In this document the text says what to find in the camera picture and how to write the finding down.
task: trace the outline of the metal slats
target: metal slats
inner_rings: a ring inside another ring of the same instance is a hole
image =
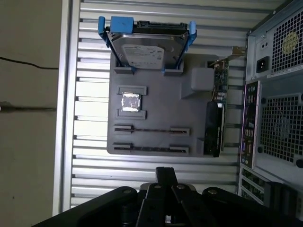
[[[73,1],[68,46],[67,116],[63,185],[60,206],[54,214],[86,202],[119,186],[137,190],[154,181],[155,167],[171,166],[180,182],[193,184],[198,192],[220,187],[235,192],[240,129],[226,129],[224,153],[213,157],[143,157],[110,155],[107,146],[108,82],[110,50],[97,34],[98,17],[109,24],[111,16],[134,17],[153,22],[188,23],[195,20],[198,37],[189,53],[225,57],[232,46],[245,46],[246,32],[282,0],[108,0]],[[230,62],[230,85],[244,81],[244,59]],[[241,124],[242,91],[229,90],[227,123]]]

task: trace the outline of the hard drive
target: hard drive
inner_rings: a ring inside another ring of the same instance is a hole
[[[134,69],[178,69],[184,53],[196,38],[196,23],[153,23],[133,17],[99,17],[98,33],[106,42],[118,66]]]

